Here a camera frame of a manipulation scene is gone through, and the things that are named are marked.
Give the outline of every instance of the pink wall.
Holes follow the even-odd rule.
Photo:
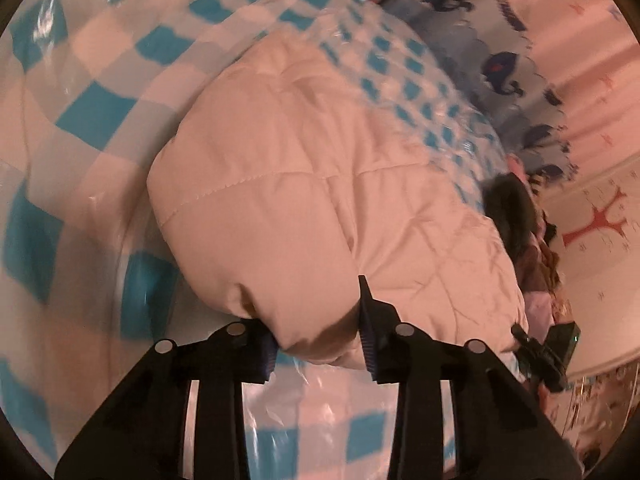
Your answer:
[[[640,356],[640,158],[545,202],[564,289],[582,330],[569,374]]]

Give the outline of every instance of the bed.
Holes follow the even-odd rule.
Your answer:
[[[0,38],[0,399],[50,474],[154,340],[200,340],[233,319],[181,276],[145,177],[203,86],[279,27],[422,135],[462,202],[482,210],[480,183],[506,171],[487,118],[369,0],[24,0]],[[393,386],[281,354],[271,381],[243,392],[252,478],[386,471]],[[446,384],[443,401],[450,468]]]
[[[566,184],[638,151],[626,134],[638,113],[629,0],[377,1],[427,43],[528,173]]]

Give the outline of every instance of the bedding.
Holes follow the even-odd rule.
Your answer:
[[[427,43],[528,173],[588,179],[638,151],[628,133],[640,110],[640,47],[613,0],[382,4]]]
[[[48,472],[154,339],[201,340],[235,319],[186,283],[145,181],[200,91],[283,27],[421,136],[470,207],[505,171],[486,118],[367,0],[25,0],[0,37],[0,403]],[[281,354],[243,393],[254,480],[382,475],[393,386]]]
[[[492,221],[460,201],[421,136],[292,34],[268,35],[203,90],[147,187],[196,295],[260,318],[296,357],[364,368],[359,274],[440,341],[500,353],[514,323],[527,329]]]

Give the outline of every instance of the checkered fabric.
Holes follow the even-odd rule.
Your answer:
[[[229,321],[184,282],[145,179],[200,89],[278,27],[420,133],[471,206],[505,168],[485,118],[367,0],[25,0],[0,38],[0,402],[47,471],[154,339]],[[244,392],[252,478],[384,476],[393,387],[281,358]],[[447,413],[449,463],[452,432]]]

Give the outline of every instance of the red decoration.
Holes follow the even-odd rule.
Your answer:
[[[613,79],[610,78],[609,74],[601,77],[600,81],[602,81],[604,83],[604,86],[606,86],[609,90],[613,90]]]
[[[622,230],[622,227],[628,224],[628,220],[625,218],[620,222],[609,222],[609,220],[607,220],[607,212],[609,212],[609,209],[611,209],[611,207],[616,203],[617,200],[626,198],[627,196],[628,195],[620,189],[620,186],[618,186],[615,196],[609,201],[606,206],[604,206],[603,209],[598,209],[592,204],[591,207],[593,208],[593,220],[591,220],[591,223],[589,225],[583,227],[582,229],[563,234],[562,242],[564,243],[564,246],[567,247],[571,242],[576,241],[578,238],[584,236],[587,233],[590,233],[591,231],[597,231],[607,228],[613,229],[620,236],[626,239],[625,232]]]
[[[602,134],[601,137],[607,146],[609,146],[610,148],[613,148],[613,139],[611,138],[611,136]]]
[[[578,14],[579,16],[584,14],[584,7],[581,6],[580,4],[569,4],[569,7],[575,10],[575,13]]]

